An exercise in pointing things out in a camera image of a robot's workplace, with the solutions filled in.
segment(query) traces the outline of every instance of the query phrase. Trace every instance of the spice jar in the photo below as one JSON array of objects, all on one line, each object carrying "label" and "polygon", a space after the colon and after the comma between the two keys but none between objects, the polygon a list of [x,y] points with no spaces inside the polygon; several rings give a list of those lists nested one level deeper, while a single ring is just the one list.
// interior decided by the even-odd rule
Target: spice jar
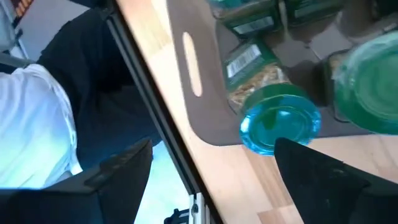
[{"label": "spice jar", "polygon": [[282,27],[276,0],[248,1],[239,7],[213,6],[211,10],[213,16],[239,38],[274,32]]},{"label": "spice jar", "polygon": [[395,31],[360,45],[334,65],[335,105],[352,123],[374,133],[398,134],[397,51]]},{"label": "spice jar", "polygon": [[272,156],[277,138],[308,144],[321,115],[306,93],[291,84],[279,60],[260,39],[251,39],[224,61],[232,109],[240,116],[239,135],[256,153]]},{"label": "spice jar", "polygon": [[287,20],[290,27],[335,15],[344,6],[345,0],[285,0]]},{"label": "spice jar", "polygon": [[343,63],[343,60],[346,58],[348,51],[347,50],[342,50],[335,52],[329,57],[327,57],[325,60],[322,61],[323,65],[323,78],[325,85],[323,86],[325,89],[325,96],[326,96],[326,103],[331,109],[331,113],[334,117],[335,120],[341,122],[341,123],[348,123],[349,120],[345,118],[343,114],[340,113],[338,110],[336,103],[335,103],[335,89],[334,89],[334,82],[332,79],[333,72],[337,70],[337,68]]}]

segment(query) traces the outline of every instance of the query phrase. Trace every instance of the black pants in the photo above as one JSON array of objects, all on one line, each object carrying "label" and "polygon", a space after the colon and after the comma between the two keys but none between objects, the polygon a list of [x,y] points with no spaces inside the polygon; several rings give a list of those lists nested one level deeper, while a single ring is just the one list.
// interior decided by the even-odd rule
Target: black pants
[{"label": "black pants", "polygon": [[72,104],[83,169],[142,138],[160,141],[105,21],[90,9],[67,22],[39,58]]}]

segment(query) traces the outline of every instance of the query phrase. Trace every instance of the blue jar lid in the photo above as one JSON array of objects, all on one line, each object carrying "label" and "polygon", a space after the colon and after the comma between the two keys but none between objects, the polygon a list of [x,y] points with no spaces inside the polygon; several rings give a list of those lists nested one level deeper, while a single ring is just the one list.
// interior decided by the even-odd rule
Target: blue jar lid
[{"label": "blue jar lid", "polygon": [[265,86],[245,101],[239,135],[250,150],[274,155],[278,138],[308,144],[321,127],[318,108],[303,90],[289,84]]}]

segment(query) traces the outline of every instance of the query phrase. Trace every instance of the white shirt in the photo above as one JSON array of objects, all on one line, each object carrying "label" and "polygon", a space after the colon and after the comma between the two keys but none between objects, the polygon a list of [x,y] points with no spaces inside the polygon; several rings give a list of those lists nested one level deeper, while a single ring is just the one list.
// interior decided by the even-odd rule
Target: white shirt
[{"label": "white shirt", "polygon": [[41,65],[0,73],[0,188],[39,189],[78,164],[67,94]]}]

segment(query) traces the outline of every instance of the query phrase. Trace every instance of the person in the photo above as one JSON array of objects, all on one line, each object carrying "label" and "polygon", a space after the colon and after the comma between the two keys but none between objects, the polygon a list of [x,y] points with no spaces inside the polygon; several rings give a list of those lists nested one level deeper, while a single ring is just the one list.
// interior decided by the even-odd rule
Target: person
[{"label": "person", "polygon": [[99,11],[67,22],[39,60],[0,73],[0,187],[42,188],[160,136]]}]

